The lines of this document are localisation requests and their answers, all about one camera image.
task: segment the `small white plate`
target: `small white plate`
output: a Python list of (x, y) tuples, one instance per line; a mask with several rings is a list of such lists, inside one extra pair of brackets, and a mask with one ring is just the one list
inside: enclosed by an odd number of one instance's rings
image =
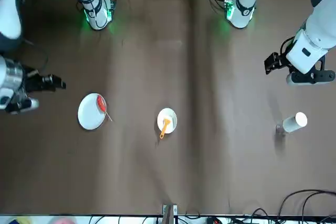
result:
[(163, 129), (164, 126), (164, 119), (168, 119), (170, 120), (172, 123), (168, 124), (167, 129), (166, 129), (166, 134), (172, 133), (174, 131), (174, 129), (176, 128), (177, 125), (177, 116), (175, 114), (175, 112), (170, 109), (170, 108), (165, 108), (163, 110), (161, 110), (158, 114), (157, 117), (157, 126), (159, 127), (160, 131)]
[(98, 128), (105, 119), (105, 113), (99, 109), (97, 104), (97, 97), (99, 95), (100, 94), (97, 93), (88, 94), (79, 105), (78, 121), (86, 130), (94, 130)]

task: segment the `green led light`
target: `green led light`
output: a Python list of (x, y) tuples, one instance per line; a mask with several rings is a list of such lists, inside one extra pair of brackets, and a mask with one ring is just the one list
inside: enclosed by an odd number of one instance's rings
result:
[(232, 19), (232, 16), (233, 16), (233, 12), (235, 11), (235, 7), (234, 6), (230, 6), (228, 9), (227, 9), (227, 12), (226, 12), (226, 18), (228, 20), (231, 20)]
[(84, 10), (84, 13), (85, 13), (85, 16), (86, 16), (86, 21), (89, 22), (89, 17), (88, 17), (88, 15), (86, 14), (85, 10)]

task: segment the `orange utensil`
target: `orange utensil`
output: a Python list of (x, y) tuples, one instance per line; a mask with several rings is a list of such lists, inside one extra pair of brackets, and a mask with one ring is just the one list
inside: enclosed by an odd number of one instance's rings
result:
[(97, 97), (97, 104), (98, 104), (99, 109), (102, 112), (104, 112), (109, 117), (109, 119), (113, 122), (113, 120), (111, 119), (109, 113), (107, 113), (106, 104), (105, 104), (105, 101), (104, 101), (104, 99), (103, 99), (103, 97), (101, 95), (99, 95)]
[(163, 129), (162, 129), (161, 134), (160, 134), (160, 139), (163, 138), (164, 133), (166, 132), (168, 124), (171, 123), (171, 121), (169, 119), (167, 119), (167, 118), (165, 118), (163, 121), (164, 121), (164, 126), (163, 126)]

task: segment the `metal bracket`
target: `metal bracket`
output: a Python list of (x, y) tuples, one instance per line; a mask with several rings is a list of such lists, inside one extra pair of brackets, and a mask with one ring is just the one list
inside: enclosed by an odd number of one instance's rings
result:
[(174, 216), (177, 216), (177, 205), (163, 205), (162, 215), (162, 224), (174, 224)]

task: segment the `red object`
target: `red object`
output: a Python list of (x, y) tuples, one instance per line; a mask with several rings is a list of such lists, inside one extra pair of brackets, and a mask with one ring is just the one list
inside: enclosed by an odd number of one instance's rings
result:
[(104, 98), (103, 98), (101, 95), (99, 95), (99, 96), (97, 97), (97, 104), (98, 104), (99, 109), (100, 109), (102, 112), (106, 113), (106, 115), (109, 117), (109, 119), (110, 119), (111, 121), (113, 121), (112, 118), (110, 117), (109, 113), (107, 113), (107, 111), (106, 111), (105, 100), (104, 100)]
[(100, 108), (100, 110), (102, 112), (106, 113), (106, 105), (105, 105), (104, 99), (101, 95), (99, 95), (97, 97), (97, 104), (98, 104), (98, 107)]

